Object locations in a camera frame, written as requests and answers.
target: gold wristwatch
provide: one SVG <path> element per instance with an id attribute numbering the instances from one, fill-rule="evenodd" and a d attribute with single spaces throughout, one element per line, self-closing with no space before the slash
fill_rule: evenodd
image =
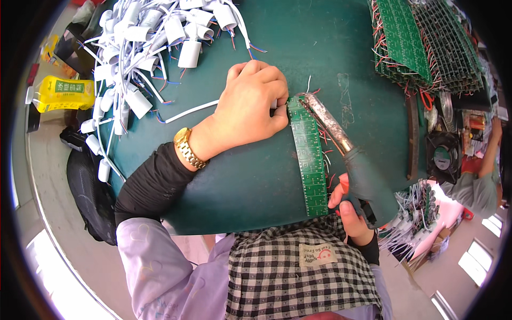
<path id="1" fill-rule="evenodd" d="M 190 146 L 188 145 L 188 138 L 190 134 L 192 133 L 192 129 L 190 128 L 183 128 L 176 135 L 174 136 L 174 144 L 178 146 L 178 149 L 181 151 L 181 154 L 187 159 L 187 161 L 196 167 L 197 169 L 202 169 L 206 167 L 206 165 L 210 162 L 210 160 L 207 161 L 201 161 L 199 160 L 194 153 L 192 152 L 192 149 L 190 149 Z"/>

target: watch face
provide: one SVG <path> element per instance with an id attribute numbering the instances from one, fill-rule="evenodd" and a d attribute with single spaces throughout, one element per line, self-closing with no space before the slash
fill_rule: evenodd
<path id="1" fill-rule="evenodd" d="M 176 133 L 176 135 L 174 136 L 174 143 L 180 143 L 181 140 L 183 140 L 183 138 L 185 138 L 185 135 L 188 130 L 189 129 L 185 127 L 183 129 L 181 129 L 180 131 L 178 131 L 178 133 Z"/>

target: workbench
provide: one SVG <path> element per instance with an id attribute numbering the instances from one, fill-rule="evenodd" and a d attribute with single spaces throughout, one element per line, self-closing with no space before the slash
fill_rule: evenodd
<path id="1" fill-rule="evenodd" d="M 240 1 L 251 42 L 268 53 L 253 50 L 255 58 L 277 66 L 286 76 L 289 93 L 310 91 L 346 127 L 355 145 L 366 150 L 393 191 L 416 182 L 406 178 L 408 168 L 408 118 L 403 89 L 374 71 L 370 13 L 366 0 Z M 212 27 L 217 33 L 218 27 Z M 180 80 L 177 61 L 163 57 L 169 74 L 162 91 L 170 105 L 150 98 L 162 119 L 216 100 L 225 87 L 228 69 L 246 62 L 249 54 L 242 34 L 235 29 L 233 50 L 227 32 L 222 32 L 204 53 L 195 69 Z M 173 47 L 173 56 L 179 52 Z M 152 79 L 157 89 L 162 80 Z M 128 177 L 160 145 L 171 141 L 182 127 L 193 127 L 212 114 L 215 106 L 189 114 L 169 124 L 146 114 L 130 116 L 128 135 L 114 136 L 111 159 Z M 110 130 L 103 125 L 104 143 Z M 418 178 L 426 178 L 425 127 L 420 127 Z M 323 150 L 335 149 L 322 142 Z M 332 166 L 332 191 L 345 167 L 339 152 L 328 154 Z M 111 172 L 117 195 L 122 182 Z M 270 139 L 233 148 L 215 158 L 194 180 L 177 203 L 163 216 L 176 234 L 211 234 L 252 230 L 308 219 L 291 127 Z"/>

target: person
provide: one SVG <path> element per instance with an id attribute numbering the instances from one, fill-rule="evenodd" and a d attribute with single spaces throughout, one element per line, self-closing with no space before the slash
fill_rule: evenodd
<path id="1" fill-rule="evenodd" d="M 214 114 L 180 130 L 126 180 L 115 205 L 117 243 L 138 319 L 392 318 L 376 233 L 341 202 L 346 174 L 329 201 L 339 216 L 231 233 L 195 269 L 160 223 L 208 159 L 284 129 L 287 98 L 278 68 L 234 65 Z"/>
<path id="2" fill-rule="evenodd" d="M 472 213 L 487 219 L 496 213 L 501 205 L 501 189 L 496 154 L 502 136 L 501 120 L 492 119 L 492 132 L 482 159 L 462 158 L 460 178 L 456 184 L 443 182 L 440 187 L 444 194 L 463 205 Z"/>

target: black mesh bag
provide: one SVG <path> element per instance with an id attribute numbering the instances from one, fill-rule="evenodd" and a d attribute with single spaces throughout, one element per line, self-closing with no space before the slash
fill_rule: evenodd
<path id="1" fill-rule="evenodd" d="M 106 184 L 98 180 L 98 164 L 89 149 L 84 152 L 71 150 L 67 167 L 69 188 L 86 224 L 85 229 L 96 241 L 116 246 L 114 199 Z"/>

